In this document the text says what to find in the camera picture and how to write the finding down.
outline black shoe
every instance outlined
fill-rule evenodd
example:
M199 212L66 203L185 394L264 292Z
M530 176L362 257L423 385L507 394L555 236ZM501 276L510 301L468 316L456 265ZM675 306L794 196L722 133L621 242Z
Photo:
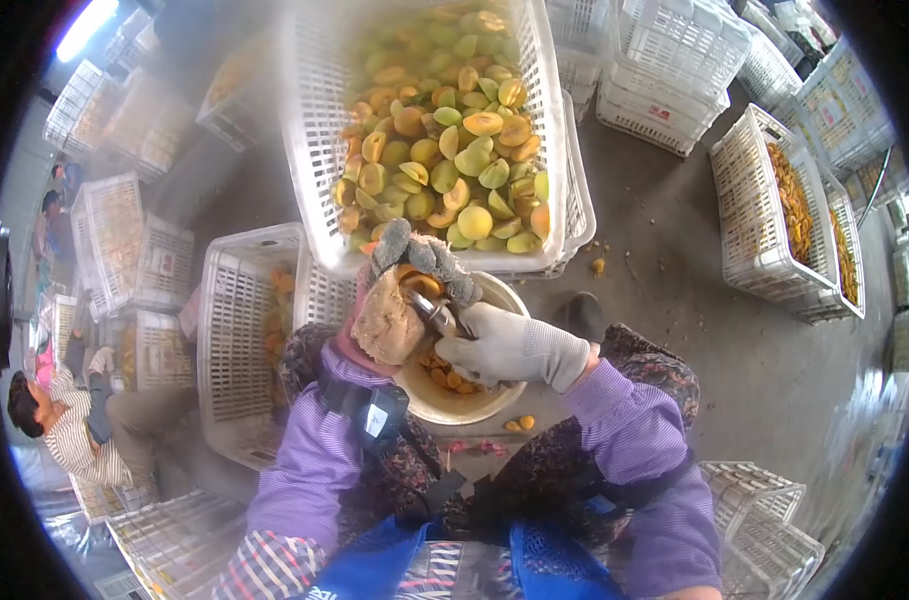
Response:
M552 324L571 335L600 344L607 323L601 302L594 294L578 292L554 313Z

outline hand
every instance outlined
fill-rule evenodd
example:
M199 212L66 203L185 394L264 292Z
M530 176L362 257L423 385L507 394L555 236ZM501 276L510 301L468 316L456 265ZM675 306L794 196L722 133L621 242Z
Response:
M114 371L114 348L105 345L91 358L88 372L100 373L102 376L108 377L112 371Z
M485 302L461 311L461 325L477 339L444 338L434 350L462 376L497 381L545 381L563 394L588 366L591 345L535 318Z
M389 318L394 315L389 311L399 305L389 302L386 307L385 299L391 297L384 292L397 283L381 276L399 263L409 263L419 272L444 282L446 295L460 306L468 306L481 296L480 286L475 286L470 274L458 267L446 244L412 233L410 222L404 219L389 222L371 252L370 263L358 274L352 316L337 336L338 348L352 362L385 376L399 370L397 365L418 345L419 329L424 329L421 318L410 307L396 318ZM355 322L362 323L363 333L353 329Z

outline striped shirt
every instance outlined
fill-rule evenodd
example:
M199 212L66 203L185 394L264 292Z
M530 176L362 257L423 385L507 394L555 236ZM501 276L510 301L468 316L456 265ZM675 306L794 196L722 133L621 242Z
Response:
M91 396L74 387L74 375L66 366L51 380L51 399L64 402L67 410L44 435L51 455L68 473L102 486L130 486L131 472L109 439L95 455L91 448L88 423Z

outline label on device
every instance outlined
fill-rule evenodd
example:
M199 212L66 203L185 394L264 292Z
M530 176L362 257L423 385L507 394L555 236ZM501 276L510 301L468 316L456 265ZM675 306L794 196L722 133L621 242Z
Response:
M384 428L384 424L387 422L387 413L377 408L374 404L368 406L368 417L365 420L364 430L367 431L372 438L376 438L380 435L381 429Z

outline white work glove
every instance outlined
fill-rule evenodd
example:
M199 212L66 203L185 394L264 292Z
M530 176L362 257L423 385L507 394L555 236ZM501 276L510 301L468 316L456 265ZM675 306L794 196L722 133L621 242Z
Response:
M97 372L109 378L112 371L114 371L114 348L104 345L91 358L90 365L88 365L88 373Z
M461 325L476 340L448 337L434 351L459 375L491 385L497 381L545 381L559 394L588 363L591 345L567 331L478 302L461 311Z

